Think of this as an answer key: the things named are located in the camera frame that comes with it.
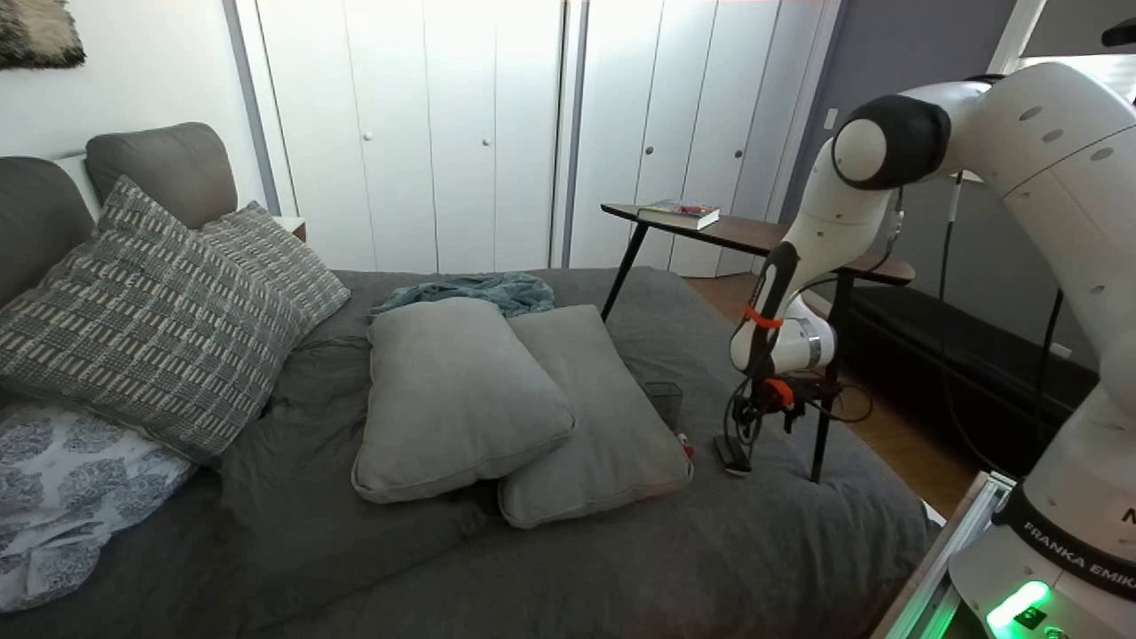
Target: green light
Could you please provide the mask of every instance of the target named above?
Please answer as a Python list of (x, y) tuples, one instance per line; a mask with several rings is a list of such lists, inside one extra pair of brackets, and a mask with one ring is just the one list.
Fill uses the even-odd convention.
[(987, 625), (994, 632), (1001, 632), (1005, 625), (1012, 625), (1026, 607), (1040, 604), (1051, 596), (1051, 586), (1044, 582), (1022, 582), (1012, 596), (1001, 600), (1001, 607), (994, 607), (987, 614)]

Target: gray bedspread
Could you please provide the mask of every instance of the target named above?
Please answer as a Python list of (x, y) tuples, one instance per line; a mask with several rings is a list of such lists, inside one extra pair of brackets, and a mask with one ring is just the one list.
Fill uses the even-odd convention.
[[(540, 273), (600, 305), (611, 270)], [(710, 437), (738, 383), (728, 323), (671, 273), (632, 270), (611, 334), (696, 479), (611, 515), (515, 533), (493, 486), (376, 508), (348, 472), (366, 415), (366, 323), (422, 277), (344, 273), (351, 302), (291, 355), (273, 401), (160, 515), (121, 533), (67, 600), (0, 635), (866, 635), (934, 540), (919, 501), (845, 426), (824, 479), (767, 430), (728, 479)]]

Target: white wall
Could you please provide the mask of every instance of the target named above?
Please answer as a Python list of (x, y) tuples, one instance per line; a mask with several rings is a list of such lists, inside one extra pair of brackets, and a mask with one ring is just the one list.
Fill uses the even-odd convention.
[(227, 0), (67, 0), (85, 64), (0, 71), (0, 156), (64, 156), (99, 131), (206, 121), (227, 142), (238, 199), (266, 199)]

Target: bed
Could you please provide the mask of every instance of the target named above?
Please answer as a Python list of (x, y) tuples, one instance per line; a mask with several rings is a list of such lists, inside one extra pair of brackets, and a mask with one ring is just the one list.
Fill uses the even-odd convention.
[[(114, 195), (117, 178), (128, 174), (138, 192), (188, 227), (238, 209), (224, 142), (206, 124), (99, 135), (89, 142), (85, 167), (99, 199)], [(43, 160), (0, 160), (0, 309), (50, 280), (46, 273), (57, 273), (53, 266), (92, 238), (89, 227), (89, 209), (67, 174)], [(433, 444), (412, 451), (369, 440), (369, 415), (380, 405), (398, 405), (398, 398), (376, 401), (376, 380), (401, 376), (398, 366), (391, 369), (401, 359), (387, 359), (387, 351), (405, 344), (398, 330), (380, 341), (376, 323), (387, 316), (380, 309), (447, 277), (330, 277), (348, 291), (344, 302), (284, 341), (288, 351), (277, 369), (266, 366), (270, 387), (241, 430), (220, 444), (202, 433), (199, 444), (217, 454), (185, 451), (195, 472), (170, 483), (163, 504), (146, 518), (107, 536), (96, 568), (75, 593), (0, 614), (4, 639), (870, 635), (937, 533), (923, 501), (841, 422), (831, 430), (820, 483), (809, 483), (809, 426), (767, 430), (756, 444), (756, 472), (724, 476), (714, 465), (710, 437), (721, 433), (721, 412), (738, 387), (728, 362), (731, 327), (685, 280), (660, 270), (632, 270), (604, 337), (593, 320), (572, 323), (589, 327), (596, 348), (607, 341), (618, 362), (600, 362), (600, 355), (568, 362), (572, 348), (561, 351), (575, 380), (550, 380), (593, 394), (582, 401), (564, 391), (564, 401), (536, 408), (536, 419), (557, 412), (579, 419), (579, 412), (643, 394), (657, 422), (650, 437), (671, 440), (685, 458), (678, 483), (650, 483), (572, 518), (518, 525), (518, 518), (504, 518), (504, 493), (518, 472), (536, 465), (518, 462), (490, 479), (476, 476), (462, 486), (376, 504), (359, 486), (366, 483), (362, 447), (376, 447), (376, 454), (398, 447), (391, 465), (412, 462), (408, 472), (433, 465)], [(525, 273), (529, 284), (550, 291), (554, 312), (575, 309), (575, 316), (596, 316), (589, 309), (604, 302), (611, 277), (611, 270)], [(561, 337), (561, 327), (543, 330), (547, 348), (561, 348)], [(607, 380), (614, 398), (596, 394), (589, 376)], [(0, 373), (4, 401), (28, 394), (14, 380), (11, 369)], [(454, 398), (462, 387), (437, 383), (426, 405), (462, 405), (469, 401)], [(653, 454), (650, 447), (632, 444), (621, 454)]]

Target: wooden floor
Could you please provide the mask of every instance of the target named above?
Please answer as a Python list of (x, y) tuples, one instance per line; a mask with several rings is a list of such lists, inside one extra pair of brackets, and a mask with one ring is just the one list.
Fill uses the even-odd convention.
[[(714, 309), (738, 320), (753, 291), (753, 277), (692, 277), (689, 280)], [(934, 440), (912, 415), (888, 405), (866, 383), (845, 376), (841, 415), (870, 408), (863, 422), (848, 422), (927, 504), (951, 515), (973, 483), (973, 465)]]

